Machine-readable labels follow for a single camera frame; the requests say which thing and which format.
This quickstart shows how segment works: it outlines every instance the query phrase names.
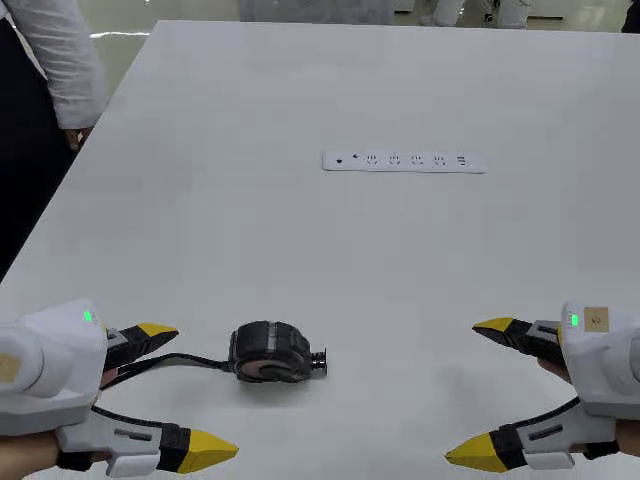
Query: power strip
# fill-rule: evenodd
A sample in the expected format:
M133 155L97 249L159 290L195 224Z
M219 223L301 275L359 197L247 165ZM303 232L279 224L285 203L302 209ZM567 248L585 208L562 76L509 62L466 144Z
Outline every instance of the power strip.
M322 167L331 171L485 173L484 161L456 153L434 152L324 152Z

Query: white table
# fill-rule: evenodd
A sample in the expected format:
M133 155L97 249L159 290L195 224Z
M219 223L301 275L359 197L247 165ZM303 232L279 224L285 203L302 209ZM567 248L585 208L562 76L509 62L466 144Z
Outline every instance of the white table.
M555 320L569 298L640 312L639 50L592 33L160 22L0 317L87 296L114 327L180 328L162 352L225 358L259 319L328 347L324 381L171 367L103 395L240 446L193 478L494 478L443 454L572 391L471 325ZM460 150L489 172L323 172L322 150L342 148ZM504 478L640 468L577 461Z

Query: black wire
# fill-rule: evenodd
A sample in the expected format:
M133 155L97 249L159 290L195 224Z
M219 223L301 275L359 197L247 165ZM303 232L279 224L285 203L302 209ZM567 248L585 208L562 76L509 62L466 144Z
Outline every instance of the black wire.
M118 368L118 376L111 380L109 383L100 387L100 390L106 390L114 385L129 380L130 378L140 375L147 370L157 368L161 366L170 365L189 365L194 367L211 368L214 370L222 370L228 372L229 362L220 362L217 360L211 360L209 358L198 357L196 355L189 355L188 353L167 353L159 357L148 358L147 360L141 360L139 362L123 365Z

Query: white sleeve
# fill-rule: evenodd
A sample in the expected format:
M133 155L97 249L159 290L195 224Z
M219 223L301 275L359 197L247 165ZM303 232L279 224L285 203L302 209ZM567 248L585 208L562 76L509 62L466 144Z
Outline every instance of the white sleeve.
M76 0L3 1L45 71L60 128L95 125L106 80Z

